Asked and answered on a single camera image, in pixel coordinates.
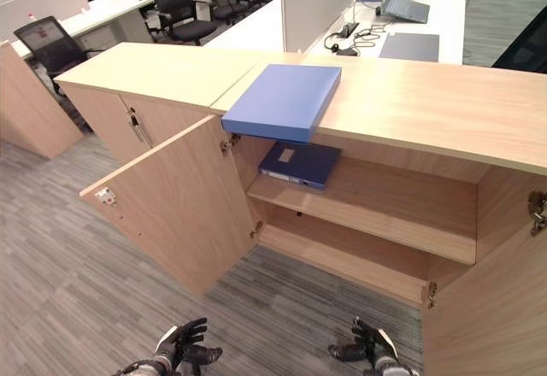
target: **mouse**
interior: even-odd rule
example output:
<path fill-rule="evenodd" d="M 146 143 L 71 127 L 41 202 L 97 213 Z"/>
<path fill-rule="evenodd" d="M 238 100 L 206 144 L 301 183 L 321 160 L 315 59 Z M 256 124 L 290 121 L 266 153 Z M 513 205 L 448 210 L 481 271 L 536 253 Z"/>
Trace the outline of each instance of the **mouse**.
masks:
<path fill-rule="evenodd" d="M 341 49 L 336 52 L 337 56 L 353 56 L 357 57 L 357 51 L 354 49 Z"/>

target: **blue box file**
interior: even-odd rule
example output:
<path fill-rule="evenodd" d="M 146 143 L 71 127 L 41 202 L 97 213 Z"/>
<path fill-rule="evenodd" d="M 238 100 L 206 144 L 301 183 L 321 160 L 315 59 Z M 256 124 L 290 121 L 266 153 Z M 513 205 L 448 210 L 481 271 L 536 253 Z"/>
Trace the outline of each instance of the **blue box file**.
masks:
<path fill-rule="evenodd" d="M 222 117 L 228 132 L 308 143 L 342 68 L 270 64 Z"/>
<path fill-rule="evenodd" d="M 277 142 L 262 160 L 261 173 L 285 181 L 325 189 L 340 149 L 318 144 Z"/>

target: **door handle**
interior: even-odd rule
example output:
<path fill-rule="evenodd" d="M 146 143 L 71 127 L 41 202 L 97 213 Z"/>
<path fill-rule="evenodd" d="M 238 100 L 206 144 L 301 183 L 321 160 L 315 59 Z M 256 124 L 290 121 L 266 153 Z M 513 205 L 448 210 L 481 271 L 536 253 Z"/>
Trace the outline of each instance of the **door handle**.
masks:
<path fill-rule="evenodd" d="M 130 117 L 129 126 L 132 128 L 133 132 L 138 138 L 138 141 L 140 141 L 143 144 L 147 144 L 148 148 L 152 148 L 154 145 L 150 139 L 150 136 L 146 132 L 146 130 L 143 128 L 143 126 L 138 122 L 137 119 L 137 113 L 133 107 L 130 107 L 127 111 Z"/>

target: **gray mouse pad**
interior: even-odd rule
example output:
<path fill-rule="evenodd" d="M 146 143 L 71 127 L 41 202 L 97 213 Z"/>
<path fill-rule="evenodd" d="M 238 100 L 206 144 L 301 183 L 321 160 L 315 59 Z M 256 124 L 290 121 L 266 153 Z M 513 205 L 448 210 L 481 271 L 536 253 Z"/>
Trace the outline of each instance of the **gray mouse pad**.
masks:
<path fill-rule="evenodd" d="M 379 56 L 418 62 L 438 62 L 438 35 L 396 32 L 387 36 Z"/>

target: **cabinet door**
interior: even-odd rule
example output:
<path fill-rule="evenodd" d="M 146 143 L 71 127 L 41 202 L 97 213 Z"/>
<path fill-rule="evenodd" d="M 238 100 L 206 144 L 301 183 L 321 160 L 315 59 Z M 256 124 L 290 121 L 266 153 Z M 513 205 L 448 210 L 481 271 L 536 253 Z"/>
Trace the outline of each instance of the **cabinet door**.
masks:
<path fill-rule="evenodd" d="M 121 96 L 126 108 L 134 111 L 139 131 L 152 147 L 205 118 L 204 111 L 177 103 L 164 103 L 149 97 Z"/>
<path fill-rule="evenodd" d="M 150 149 L 118 94 L 64 84 L 62 89 L 121 164 Z"/>
<path fill-rule="evenodd" d="M 547 374 L 547 230 L 531 237 L 531 225 L 424 312 L 426 376 Z"/>
<path fill-rule="evenodd" d="M 80 195 L 194 294 L 203 294 L 255 243 L 221 121 L 209 115 Z M 108 187 L 115 205 L 95 194 Z"/>

